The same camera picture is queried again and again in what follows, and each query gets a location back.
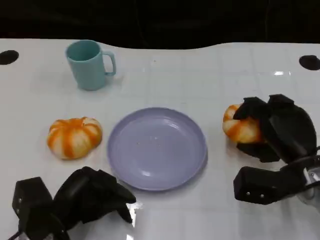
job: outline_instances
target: teal mug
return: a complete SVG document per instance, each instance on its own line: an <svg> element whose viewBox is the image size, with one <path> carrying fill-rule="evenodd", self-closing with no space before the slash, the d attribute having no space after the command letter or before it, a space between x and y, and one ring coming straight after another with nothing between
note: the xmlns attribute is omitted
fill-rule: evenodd
<svg viewBox="0 0 320 240"><path fill-rule="evenodd" d="M94 91L104 87L106 77L112 77L117 72L115 55L110 51L102 51L99 44L92 40L72 43L65 55L79 88L84 90ZM106 72L103 55L111 58L112 72Z"/></svg>

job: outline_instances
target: purple plate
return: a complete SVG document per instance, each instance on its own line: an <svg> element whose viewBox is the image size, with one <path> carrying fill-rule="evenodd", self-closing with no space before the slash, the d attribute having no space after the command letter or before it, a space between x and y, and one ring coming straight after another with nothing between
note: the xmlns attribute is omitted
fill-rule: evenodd
<svg viewBox="0 0 320 240"><path fill-rule="evenodd" d="M129 114L114 127L107 154L113 173L125 183L163 191L184 184L205 166L207 145L188 116L151 107Z"/></svg>

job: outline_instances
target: white table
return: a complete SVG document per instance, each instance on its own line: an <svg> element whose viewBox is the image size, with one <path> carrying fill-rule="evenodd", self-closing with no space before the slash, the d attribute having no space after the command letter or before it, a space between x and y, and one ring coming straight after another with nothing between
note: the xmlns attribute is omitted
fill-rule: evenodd
<svg viewBox="0 0 320 240"><path fill-rule="evenodd" d="M20 57L0 66L0 239L17 230L11 208L15 183L40 176L52 195L76 169L111 173L109 134L125 115L150 106L188 114L208 145L205 171L186 186L165 193L132 189L134 224L115 213L70 231L72 240L315 240L320 214L296 197L263 206L234 199L233 180L242 166L259 163L226 140L222 116L244 97L282 93L305 108L320 131L320 71L299 65L302 55L320 56L320 45L226 43L192 50L125 49L102 45L116 55L118 74L107 87L77 88L64 55L72 40L0 39L0 52ZM46 145L56 119L88 116L103 127L103 141L85 159L56 159Z"/></svg>

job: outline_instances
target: mug handle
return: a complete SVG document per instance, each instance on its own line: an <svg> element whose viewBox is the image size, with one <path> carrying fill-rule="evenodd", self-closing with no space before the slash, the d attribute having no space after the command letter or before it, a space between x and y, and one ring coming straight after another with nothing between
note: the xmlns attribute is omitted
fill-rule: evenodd
<svg viewBox="0 0 320 240"><path fill-rule="evenodd" d="M107 76L114 76L116 74L116 72L117 72L117 65L116 65L115 55L111 51L102 51L102 54L103 55L108 55L111 58L112 68L113 68L112 72L105 72L104 74L107 75Z"/></svg>

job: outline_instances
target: small pumpkin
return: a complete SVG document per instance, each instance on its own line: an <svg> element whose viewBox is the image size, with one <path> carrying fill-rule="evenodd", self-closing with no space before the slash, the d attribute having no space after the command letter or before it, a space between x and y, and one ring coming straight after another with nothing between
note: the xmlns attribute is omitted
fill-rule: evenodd
<svg viewBox="0 0 320 240"><path fill-rule="evenodd" d="M87 155L102 140L100 123L89 117L56 120L49 129L46 143L61 159L77 159Z"/></svg>
<svg viewBox="0 0 320 240"><path fill-rule="evenodd" d="M236 143L263 143L264 139L259 128L259 122L251 117L242 120L233 119L240 104L230 105L224 115L222 129Z"/></svg>

